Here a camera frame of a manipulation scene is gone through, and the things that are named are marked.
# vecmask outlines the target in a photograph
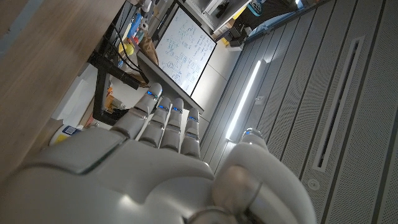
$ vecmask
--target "sticker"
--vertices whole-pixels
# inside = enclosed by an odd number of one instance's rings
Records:
[[[72,127],[72,126],[67,126],[66,128],[64,128],[64,129],[62,130],[62,132],[65,133],[65,134],[68,134],[68,135],[72,136],[72,135],[74,135],[74,134],[76,134],[76,133],[79,133],[80,130],[77,129],[77,128],[74,128],[74,127]]]

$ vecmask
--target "shelf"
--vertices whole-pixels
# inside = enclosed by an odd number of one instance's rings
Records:
[[[225,25],[239,10],[245,7],[251,0],[240,1],[230,0],[228,7],[224,14],[217,18],[211,13],[214,12],[216,7],[222,0],[187,0],[186,3],[200,16],[204,22],[216,32],[219,28]]]

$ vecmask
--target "metal frame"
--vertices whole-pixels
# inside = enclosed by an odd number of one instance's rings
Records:
[[[128,22],[123,23],[123,17],[125,21],[131,20],[136,10],[131,10],[133,7],[128,7],[129,3],[127,1],[120,8],[119,12],[116,14],[116,17],[113,19],[112,23],[115,24],[116,27],[120,27],[121,30],[126,30],[128,26]],[[108,30],[104,35],[108,40],[114,42],[118,36],[113,26],[109,26]],[[120,68],[118,68],[109,58],[105,57],[105,53],[111,48],[111,44],[103,39],[99,45],[98,51],[94,51],[88,62],[92,64],[92,66],[98,69],[97,74],[97,83],[94,94],[94,107],[93,107],[93,117],[98,121],[101,121],[105,124],[113,126],[116,123],[116,119],[111,113],[105,110],[105,99],[108,92],[108,83],[110,75],[121,80],[125,84],[131,86],[133,89],[137,90],[140,86],[140,81],[136,80]]]

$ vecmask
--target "black cable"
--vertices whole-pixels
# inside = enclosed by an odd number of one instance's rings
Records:
[[[110,44],[112,43],[108,38],[106,38],[106,37],[104,37],[104,38],[105,38]],[[135,68],[132,68],[131,65],[129,65],[129,64],[126,62],[126,60],[122,57],[122,55],[119,54],[118,49],[117,49],[113,44],[111,44],[111,46],[112,46],[113,50],[116,51],[117,55],[121,58],[121,60],[122,60],[128,67],[130,67],[132,70],[134,70],[134,71],[136,71],[136,72],[139,72],[139,73],[141,74],[142,71],[139,71],[139,70],[136,70]]]
[[[111,23],[111,25],[114,27],[116,33],[117,33],[118,36],[119,36],[120,42],[121,42],[122,47],[123,47],[123,51],[124,51],[124,53],[126,54],[126,58],[127,58],[135,67],[137,67],[140,71],[142,71],[141,68],[139,68],[134,62],[132,62],[131,59],[129,58],[129,56],[127,55],[126,48],[124,48],[123,39],[122,39],[122,37],[121,37],[121,35],[120,35],[120,32],[118,31],[118,28],[117,28],[113,23]]]

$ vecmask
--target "yellow object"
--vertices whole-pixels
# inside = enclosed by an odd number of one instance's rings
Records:
[[[124,48],[126,49],[127,55],[132,55],[134,53],[134,47],[131,44],[125,44],[123,43]],[[119,54],[122,54],[123,52],[123,46],[122,43],[119,44]]]
[[[246,7],[247,6],[244,6],[240,11],[238,11],[235,15],[234,15],[234,17],[232,17],[233,19],[237,19],[241,14],[242,14],[242,12],[246,9]]]
[[[126,53],[127,55],[132,55],[134,53],[134,47],[131,44],[126,44]]]
[[[60,134],[60,135],[58,135],[57,139],[55,140],[55,144],[56,143],[60,143],[60,142],[62,142],[63,140],[65,140],[67,138],[68,138],[68,136],[66,136],[64,134]]]
[[[229,42],[224,37],[221,38],[221,41],[225,46],[228,46]]]

